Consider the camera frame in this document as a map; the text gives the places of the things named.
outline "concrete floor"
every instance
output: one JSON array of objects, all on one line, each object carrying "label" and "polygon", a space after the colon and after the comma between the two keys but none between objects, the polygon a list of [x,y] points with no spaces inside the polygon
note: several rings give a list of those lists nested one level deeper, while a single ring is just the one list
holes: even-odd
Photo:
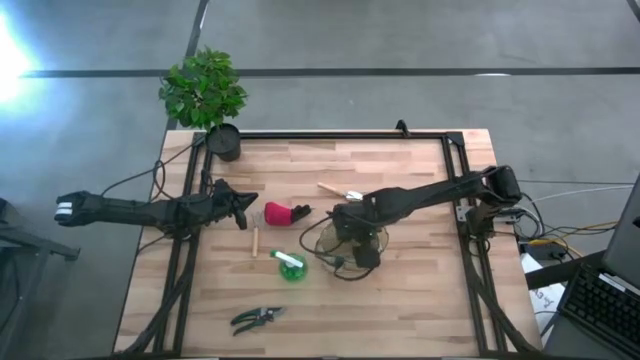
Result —
[{"label": "concrete floor", "polygon": [[[0,11],[30,70],[134,70],[167,68],[184,56],[198,3],[4,0]],[[228,51],[240,68],[640,66],[640,23],[624,0],[399,4],[211,0],[199,46]],[[389,128],[400,118],[413,128],[489,128],[499,162],[515,168],[534,198],[607,186],[576,182],[633,183],[640,171],[640,76],[242,84],[250,98],[236,123],[244,129]],[[99,192],[152,166],[166,125],[157,88],[153,78],[24,79],[0,103],[0,197],[33,232],[82,247],[76,263],[50,261],[17,358],[110,352],[140,228],[59,227],[55,197]],[[150,187],[143,178],[111,195],[142,200]],[[628,193],[576,195],[540,208],[553,225],[604,222],[619,216]],[[588,253],[607,240],[571,243]]]}]

